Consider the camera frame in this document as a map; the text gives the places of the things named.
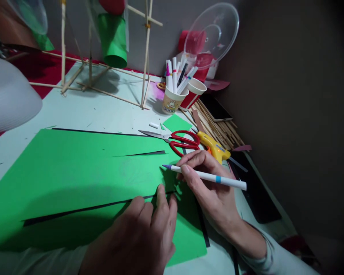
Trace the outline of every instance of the gray wall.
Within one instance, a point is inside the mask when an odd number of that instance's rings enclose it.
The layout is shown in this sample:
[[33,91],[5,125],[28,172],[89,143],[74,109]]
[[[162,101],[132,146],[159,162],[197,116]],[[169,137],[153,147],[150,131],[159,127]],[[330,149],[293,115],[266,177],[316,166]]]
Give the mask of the gray wall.
[[[150,50],[150,73],[163,75],[166,59],[175,56],[178,38],[181,31],[189,29],[194,20],[208,7],[218,0],[186,1],[186,0],[156,0],[153,3],[152,17],[163,23],[163,27],[152,24],[149,41]],[[239,0],[227,1],[238,6]],[[44,1],[48,21],[48,37],[57,50],[61,50],[61,9],[58,0]],[[145,1],[129,0],[129,4],[145,13]],[[84,0],[68,0],[67,14],[74,30],[74,34],[80,44],[82,54],[89,54],[88,42],[88,14]],[[145,19],[135,13],[129,12],[130,51],[128,54],[128,68],[144,70],[145,58]],[[93,35],[93,58],[102,60],[101,45]],[[66,50],[68,53],[78,54],[70,28],[66,28]]]
[[256,1],[217,98],[268,186],[331,268],[344,252],[344,27],[324,2]]

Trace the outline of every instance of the sleeve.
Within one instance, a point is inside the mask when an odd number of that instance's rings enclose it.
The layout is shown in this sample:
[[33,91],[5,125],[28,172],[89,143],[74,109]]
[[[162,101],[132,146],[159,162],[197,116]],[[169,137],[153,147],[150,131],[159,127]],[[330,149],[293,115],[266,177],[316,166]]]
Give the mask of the sleeve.
[[253,225],[251,226],[259,231],[265,239],[266,257],[262,259],[252,259],[242,254],[241,257],[257,274],[318,274],[301,259],[281,247],[268,233]]
[[72,251],[64,248],[41,252],[29,248],[23,252],[0,251],[0,275],[78,275],[87,246]]

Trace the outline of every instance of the table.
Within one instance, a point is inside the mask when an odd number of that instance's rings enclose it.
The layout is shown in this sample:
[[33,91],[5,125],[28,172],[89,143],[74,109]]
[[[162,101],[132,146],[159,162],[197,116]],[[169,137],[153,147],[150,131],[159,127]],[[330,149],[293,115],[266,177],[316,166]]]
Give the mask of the table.
[[[80,66],[81,63],[76,62],[67,73],[66,79],[68,80]],[[98,74],[102,70],[103,67],[93,66],[93,75]],[[88,67],[85,67],[76,81],[87,83],[87,79]],[[151,79],[161,81],[161,78],[156,76],[152,76]],[[76,81],[72,86],[81,87],[76,84]],[[169,118],[169,115],[161,111],[161,103],[158,99],[161,96],[163,97],[162,92],[152,82],[150,85],[146,103],[150,110],[141,110],[137,106],[96,91],[88,90],[81,92],[68,90],[67,97],[64,98],[60,94],[60,89],[52,89],[43,99],[42,110],[36,117],[15,129],[5,132],[0,137],[0,180],[36,133],[43,128],[65,128],[109,133],[122,132],[125,134],[139,134],[138,130],[140,129],[160,131],[160,129],[151,128],[149,123],[159,124]],[[98,80],[95,86],[122,98],[140,102],[142,79],[128,74],[109,71]],[[181,112],[178,111],[177,115],[189,122]],[[288,215],[270,190],[268,188],[267,190],[281,213],[282,220],[265,225],[259,224],[255,220],[242,191],[239,189],[235,190],[238,212],[241,213],[243,219],[268,232],[277,240],[297,234]],[[208,248],[207,255],[168,267],[164,274],[235,274],[235,264],[232,260],[233,247],[217,234],[206,220],[205,224],[211,245]],[[240,264],[239,273],[243,274],[244,270],[245,266]]]

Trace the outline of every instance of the scissors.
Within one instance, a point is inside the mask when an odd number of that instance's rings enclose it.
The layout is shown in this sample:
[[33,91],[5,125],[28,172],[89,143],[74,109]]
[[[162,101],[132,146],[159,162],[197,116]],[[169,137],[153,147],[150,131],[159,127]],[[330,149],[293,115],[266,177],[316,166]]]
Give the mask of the scissors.
[[[146,134],[148,136],[152,136],[152,137],[155,137],[155,138],[164,139],[164,141],[169,143],[169,145],[172,148],[172,150],[177,155],[179,155],[180,157],[183,157],[183,154],[180,151],[178,151],[176,147],[186,148],[186,149],[195,149],[195,150],[199,150],[200,149],[199,148],[199,144],[200,144],[199,137],[195,133],[190,132],[190,131],[179,130],[179,131],[175,131],[175,132],[173,132],[171,134],[165,134],[165,135],[158,134],[158,133],[153,133],[153,132],[148,132],[148,131],[142,131],[142,130],[139,130],[139,132],[142,132],[143,134]],[[192,140],[189,140],[187,138],[177,136],[176,134],[178,134],[178,133],[188,134],[194,140],[192,141]],[[176,139],[178,141],[183,141],[184,143],[187,143],[187,144],[179,143],[177,141],[171,141],[169,139]]]

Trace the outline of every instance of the black phone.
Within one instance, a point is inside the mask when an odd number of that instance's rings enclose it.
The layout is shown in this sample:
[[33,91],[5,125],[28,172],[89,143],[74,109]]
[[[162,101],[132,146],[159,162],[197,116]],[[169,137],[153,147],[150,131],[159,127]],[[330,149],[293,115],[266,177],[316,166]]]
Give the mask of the black phone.
[[214,122],[232,120],[232,116],[211,94],[202,94],[199,98],[210,113]]

